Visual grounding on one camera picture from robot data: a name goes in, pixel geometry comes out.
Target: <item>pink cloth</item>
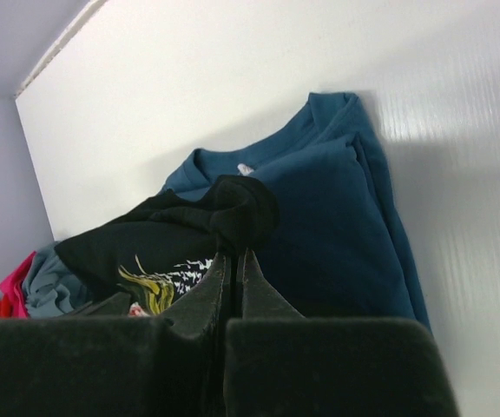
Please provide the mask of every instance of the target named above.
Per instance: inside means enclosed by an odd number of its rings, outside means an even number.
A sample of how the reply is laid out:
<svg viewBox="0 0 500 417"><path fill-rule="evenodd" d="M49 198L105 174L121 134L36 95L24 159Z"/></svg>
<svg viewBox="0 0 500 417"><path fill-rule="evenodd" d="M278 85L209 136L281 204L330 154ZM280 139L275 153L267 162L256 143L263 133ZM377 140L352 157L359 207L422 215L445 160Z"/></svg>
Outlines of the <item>pink cloth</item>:
<svg viewBox="0 0 500 417"><path fill-rule="evenodd" d="M7 295L10 304L13 306L12 317L29 317L26 306L24 305L23 281L28 271L30 271L32 259L34 259L35 254L36 252L32 252L29 257L0 284L1 292Z"/></svg>

